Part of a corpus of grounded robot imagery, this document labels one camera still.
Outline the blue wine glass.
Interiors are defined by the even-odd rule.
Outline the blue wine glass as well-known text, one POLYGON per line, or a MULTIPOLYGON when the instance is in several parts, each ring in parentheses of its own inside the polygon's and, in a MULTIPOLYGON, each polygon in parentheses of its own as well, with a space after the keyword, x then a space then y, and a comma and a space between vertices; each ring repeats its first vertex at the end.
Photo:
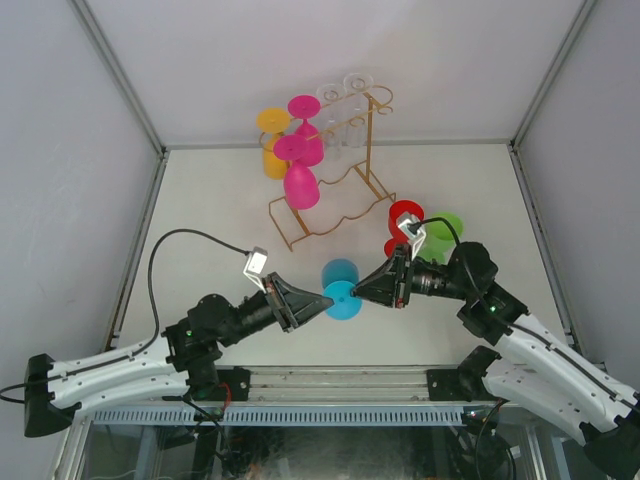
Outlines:
POLYGON ((361 310, 363 301, 353 294, 359 281, 357 266, 348 259, 338 258, 328 262, 322 270, 323 295, 334 304, 326 314, 334 320, 353 319, 361 310))

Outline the green wine glass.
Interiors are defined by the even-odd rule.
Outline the green wine glass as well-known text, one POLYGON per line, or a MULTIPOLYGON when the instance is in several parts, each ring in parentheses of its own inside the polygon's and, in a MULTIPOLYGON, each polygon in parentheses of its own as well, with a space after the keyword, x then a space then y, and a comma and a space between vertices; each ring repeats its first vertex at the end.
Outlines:
MULTIPOLYGON (((464 231, 464 223, 460 217, 451 212, 437 212, 435 217, 447 220, 458 238, 461 238, 464 231)), ((418 256, 426 261, 435 261, 444 264, 447 261, 449 252, 455 247, 455 239, 448 226, 442 221, 436 221, 425 225, 426 240, 418 253, 418 256)))

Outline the red wine glass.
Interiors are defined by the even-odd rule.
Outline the red wine glass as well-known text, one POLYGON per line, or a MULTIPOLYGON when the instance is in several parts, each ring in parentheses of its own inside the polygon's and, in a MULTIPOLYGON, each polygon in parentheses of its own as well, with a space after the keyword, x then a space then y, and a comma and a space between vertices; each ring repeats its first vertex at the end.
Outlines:
POLYGON ((424 209, 418 203, 411 200, 398 200, 389 207, 387 226, 391 238, 387 240, 384 245, 384 253, 387 257, 391 256, 398 244, 406 244, 408 242, 408 237, 398 227, 398 220, 404 214, 414 215, 419 220, 425 218, 424 209))

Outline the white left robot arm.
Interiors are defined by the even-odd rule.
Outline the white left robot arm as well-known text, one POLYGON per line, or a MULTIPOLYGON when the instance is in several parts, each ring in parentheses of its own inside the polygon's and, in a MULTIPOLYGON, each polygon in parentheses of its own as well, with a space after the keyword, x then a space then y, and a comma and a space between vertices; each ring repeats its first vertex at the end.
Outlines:
POLYGON ((139 400, 209 399, 219 387, 215 363, 223 348, 273 324, 290 333, 333 304, 272 273, 238 306, 220 294, 203 297, 154 339, 74 361, 33 356, 25 372, 24 435, 52 435, 76 417, 139 400))

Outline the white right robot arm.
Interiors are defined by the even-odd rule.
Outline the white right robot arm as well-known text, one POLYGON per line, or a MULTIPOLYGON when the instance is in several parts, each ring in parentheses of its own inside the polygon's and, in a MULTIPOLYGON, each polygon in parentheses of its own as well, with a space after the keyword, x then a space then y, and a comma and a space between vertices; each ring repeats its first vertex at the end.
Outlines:
POLYGON ((403 308, 411 296, 462 302, 457 316, 484 340, 459 365, 461 391, 516 403, 582 446, 614 479, 639 472, 639 393, 560 341, 495 280, 497 265, 478 242, 456 246, 447 264, 412 257, 406 245, 354 288, 355 297, 403 308))

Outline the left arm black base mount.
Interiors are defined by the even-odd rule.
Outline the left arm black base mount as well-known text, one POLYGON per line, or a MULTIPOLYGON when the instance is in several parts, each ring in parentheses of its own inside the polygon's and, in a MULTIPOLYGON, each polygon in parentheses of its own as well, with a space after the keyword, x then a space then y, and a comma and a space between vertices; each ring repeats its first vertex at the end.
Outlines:
POLYGON ((242 367, 217 370, 218 380, 196 396, 206 401, 247 401, 251 388, 251 371, 242 367))

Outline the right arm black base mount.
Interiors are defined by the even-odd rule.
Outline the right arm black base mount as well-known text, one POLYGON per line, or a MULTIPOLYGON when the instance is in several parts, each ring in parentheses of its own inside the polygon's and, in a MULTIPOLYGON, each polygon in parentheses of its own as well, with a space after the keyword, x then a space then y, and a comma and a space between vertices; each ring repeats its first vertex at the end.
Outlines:
POLYGON ((483 395, 483 389, 463 380, 457 368, 426 371, 428 396, 431 401, 472 401, 483 395))

